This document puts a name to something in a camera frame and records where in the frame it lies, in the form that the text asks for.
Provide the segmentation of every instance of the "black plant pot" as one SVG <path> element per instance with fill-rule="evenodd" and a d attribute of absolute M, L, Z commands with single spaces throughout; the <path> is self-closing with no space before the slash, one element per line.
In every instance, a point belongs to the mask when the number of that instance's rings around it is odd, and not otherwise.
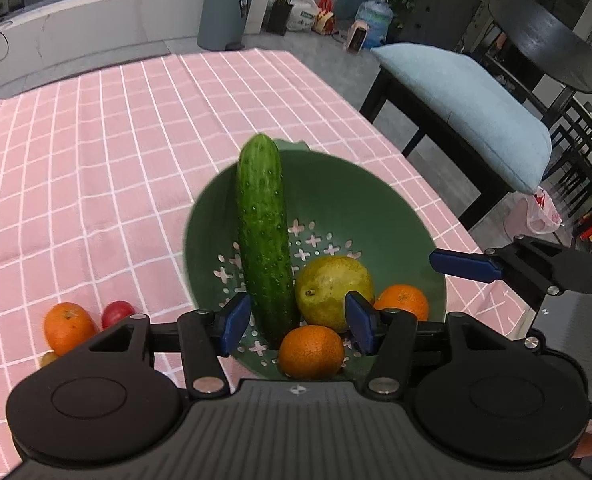
<path fill-rule="evenodd" d="M 271 8 L 271 11 L 269 12 L 267 32 L 284 36 L 285 32 L 287 32 L 287 20 L 289 19 L 292 8 L 292 4 L 275 2 Z"/>

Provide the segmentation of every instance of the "gray trash can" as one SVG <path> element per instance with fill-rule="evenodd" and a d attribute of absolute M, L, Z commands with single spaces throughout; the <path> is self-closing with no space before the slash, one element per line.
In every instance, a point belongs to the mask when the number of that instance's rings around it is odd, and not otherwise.
<path fill-rule="evenodd" d="M 239 50 L 252 0 L 205 0 L 198 46 L 207 50 Z"/>

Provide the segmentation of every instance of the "blue water bottle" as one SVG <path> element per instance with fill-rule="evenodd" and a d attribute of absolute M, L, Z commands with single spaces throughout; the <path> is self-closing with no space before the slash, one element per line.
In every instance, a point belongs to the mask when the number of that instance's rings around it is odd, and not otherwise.
<path fill-rule="evenodd" d="M 394 11 L 389 7 L 387 0 L 363 2 L 356 14 L 356 20 L 362 20 L 369 26 L 362 48 L 374 48 L 384 45 L 389 25 L 393 19 Z"/>

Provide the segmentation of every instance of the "tablecloth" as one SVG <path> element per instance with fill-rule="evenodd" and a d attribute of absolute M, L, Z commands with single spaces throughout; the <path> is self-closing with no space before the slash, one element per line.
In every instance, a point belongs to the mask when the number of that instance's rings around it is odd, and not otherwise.
<path fill-rule="evenodd" d="M 118 299 L 153 322 L 192 309 L 186 218 L 256 131 L 360 164 L 412 205 L 439 248 L 478 251 L 399 150 L 287 52 L 151 59 L 0 101 L 0 475 L 18 462 L 7 394 L 48 350 L 44 314 L 73 301 L 99 322 Z M 447 277 L 447 310 L 501 333 L 525 309 L 504 283 Z M 248 374 L 223 364 L 234 383 Z M 183 384 L 178 355 L 156 367 Z"/>

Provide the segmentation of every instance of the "green colander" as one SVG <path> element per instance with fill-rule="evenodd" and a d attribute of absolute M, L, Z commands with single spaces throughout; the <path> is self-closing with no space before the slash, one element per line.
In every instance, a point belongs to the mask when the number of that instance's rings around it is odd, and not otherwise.
<path fill-rule="evenodd" d="M 362 168 L 303 142 L 277 141 L 281 150 L 289 245 L 294 275 L 324 254 L 359 259 L 374 281 L 376 296 L 389 285 L 408 283 L 429 300 L 429 320 L 445 317 L 442 274 L 429 266 L 435 245 L 405 200 Z M 205 187 L 185 231 L 185 269 L 195 305 L 219 310 L 245 290 L 237 243 L 236 164 Z M 234 358 L 256 375 L 285 379 L 253 322 Z M 362 381 L 373 357 L 362 356 L 345 339 L 343 380 Z"/>

